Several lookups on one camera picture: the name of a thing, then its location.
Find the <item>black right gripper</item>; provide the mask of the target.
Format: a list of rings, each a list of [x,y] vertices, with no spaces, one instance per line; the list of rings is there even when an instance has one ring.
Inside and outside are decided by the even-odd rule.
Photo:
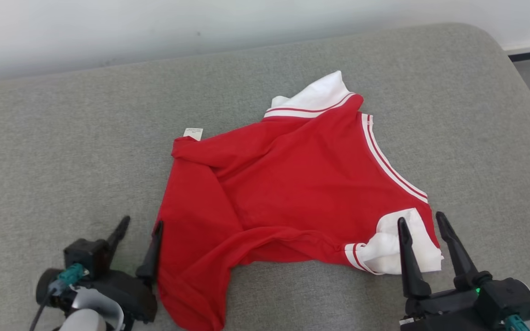
[[[413,249],[413,238],[404,217],[397,221],[399,231],[400,268],[403,295],[408,298],[401,331],[504,331],[505,325],[487,325],[475,309],[475,302],[484,283],[492,281],[488,271],[479,272],[464,245],[455,233],[444,212],[436,212],[436,221],[442,239],[447,243],[452,266],[454,286],[450,291],[432,293]]]

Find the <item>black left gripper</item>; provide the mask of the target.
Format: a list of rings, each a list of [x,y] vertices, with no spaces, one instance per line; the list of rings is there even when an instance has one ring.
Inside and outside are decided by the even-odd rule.
[[[124,216],[118,226],[109,235],[109,258],[113,258],[116,249],[126,236],[130,225],[130,216]],[[151,233],[149,248],[142,264],[135,271],[135,276],[125,272],[110,270],[92,282],[92,287],[102,295],[114,300],[122,310],[130,314],[134,320],[153,323],[158,311],[158,304],[153,290],[144,282],[156,280],[156,269],[161,249],[163,222],[158,221]]]

